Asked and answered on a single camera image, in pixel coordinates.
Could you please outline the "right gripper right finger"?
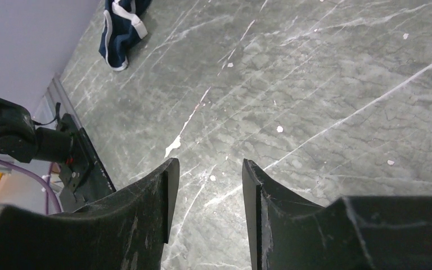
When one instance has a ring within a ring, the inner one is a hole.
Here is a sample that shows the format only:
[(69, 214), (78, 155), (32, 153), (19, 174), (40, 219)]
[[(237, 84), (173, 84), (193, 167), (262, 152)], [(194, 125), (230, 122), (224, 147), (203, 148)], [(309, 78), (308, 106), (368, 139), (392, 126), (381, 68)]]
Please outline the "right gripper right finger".
[(242, 163), (253, 269), (432, 269), (432, 196), (313, 203)]

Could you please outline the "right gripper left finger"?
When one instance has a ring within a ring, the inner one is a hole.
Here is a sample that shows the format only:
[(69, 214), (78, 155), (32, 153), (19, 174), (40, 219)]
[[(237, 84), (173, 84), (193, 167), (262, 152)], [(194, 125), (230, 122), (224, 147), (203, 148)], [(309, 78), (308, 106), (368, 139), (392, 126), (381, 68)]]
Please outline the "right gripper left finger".
[(72, 213), (0, 205), (0, 269), (159, 269), (179, 185), (170, 158)]

